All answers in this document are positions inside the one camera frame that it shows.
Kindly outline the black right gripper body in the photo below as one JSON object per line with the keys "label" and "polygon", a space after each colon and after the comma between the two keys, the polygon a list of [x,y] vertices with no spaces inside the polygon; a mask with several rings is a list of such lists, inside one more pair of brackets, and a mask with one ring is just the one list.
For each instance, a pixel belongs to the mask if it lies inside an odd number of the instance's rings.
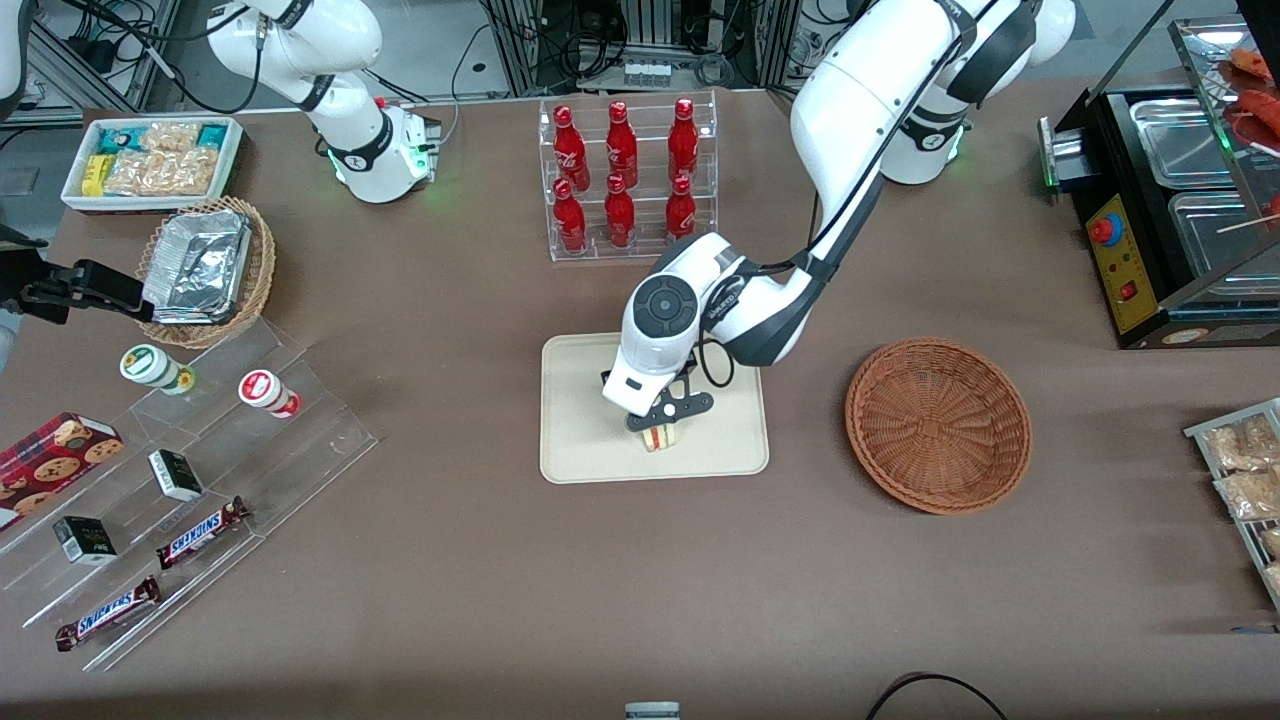
{"label": "black right gripper body", "polygon": [[46,261],[37,250],[1,252],[1,306],[17,315],[28,314],[54,324],[65,324],[77,281],[76,266]]}

